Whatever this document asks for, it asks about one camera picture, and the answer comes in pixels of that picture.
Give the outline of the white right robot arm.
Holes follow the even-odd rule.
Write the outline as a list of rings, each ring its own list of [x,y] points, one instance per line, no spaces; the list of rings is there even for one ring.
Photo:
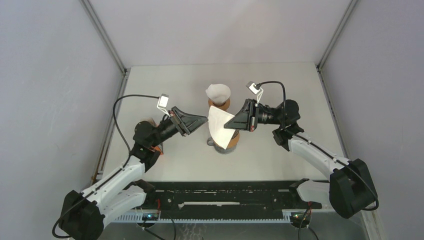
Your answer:
[[[303,158],[326,177],[327,182],[308,178],[296,182],[289,194],[293,207],[302,208],[308,202],[330,205],[345,219],[360,211],[377,210],[380,201],[367,164],[359,158],[338,156],[316,143],[298,125],[300,117],[299,105],[294,100],[270,107],[246,99],[241,110],[223,126],[253,132],[259,124],[277,125],[272,132],[276,144]]]

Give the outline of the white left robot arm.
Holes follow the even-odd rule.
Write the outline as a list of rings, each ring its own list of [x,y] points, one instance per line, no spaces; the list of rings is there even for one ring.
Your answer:
[[[128,159],[92,186],[64,198],[60,217],[54,228],[60,228],[75,240],[96,240],[104,229],[127,211],[142,206],[153,207],[157,196],[137,185],[156,163],[157,148],[175,134],[187,136],[208,121],[206,116],[189,114],[176,106],[159,124],[141,121],[134,128],[134,145]]]

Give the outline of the white paper coffee filter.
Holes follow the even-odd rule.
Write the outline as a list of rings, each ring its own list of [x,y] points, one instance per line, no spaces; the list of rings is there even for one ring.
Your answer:
[[[205,93],[207,97],[218,106],[223,105],[231,96],[230,88],[225,84],[211,84]]]

